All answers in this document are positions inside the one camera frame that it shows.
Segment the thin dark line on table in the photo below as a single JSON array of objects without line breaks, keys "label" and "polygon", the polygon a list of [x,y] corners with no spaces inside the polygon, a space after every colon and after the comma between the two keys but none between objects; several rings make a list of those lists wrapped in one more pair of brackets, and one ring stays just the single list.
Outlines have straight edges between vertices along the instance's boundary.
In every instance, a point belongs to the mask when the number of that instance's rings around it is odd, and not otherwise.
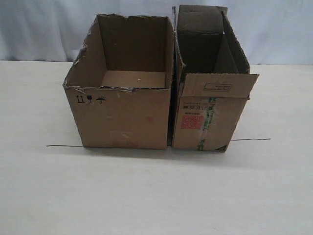
[{"label": "thin dark line on table", "polygon": [[[268,141],[271,138],[262,138],[262,139],[233,139],[231,141]],[[49,144],[46,147],[83,147],[82,145],[61,145],[61,144]]]}]

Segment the narrow tall taped cardboard box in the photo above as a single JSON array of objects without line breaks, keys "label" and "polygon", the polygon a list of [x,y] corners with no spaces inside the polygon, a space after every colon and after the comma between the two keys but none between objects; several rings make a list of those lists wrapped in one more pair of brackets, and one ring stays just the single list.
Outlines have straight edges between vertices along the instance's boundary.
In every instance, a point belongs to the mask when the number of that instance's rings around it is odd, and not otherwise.
[{"label": "narrow tall taped cardboard box", "polygon": [[227,7],[174,9],[177,104],[172,147],[227,150],[258,75],[227,17]]}]

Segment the large torn cardboard box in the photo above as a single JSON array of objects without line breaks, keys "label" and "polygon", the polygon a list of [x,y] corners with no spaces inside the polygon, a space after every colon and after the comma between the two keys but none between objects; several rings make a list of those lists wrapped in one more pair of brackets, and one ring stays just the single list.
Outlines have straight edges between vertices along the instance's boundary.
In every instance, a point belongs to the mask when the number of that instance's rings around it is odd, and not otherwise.
[{"label": "large torn cardboard box", "polygon": [[84,147],[167,147],[174,50],[168,17],[96,15],[63,83]]}]

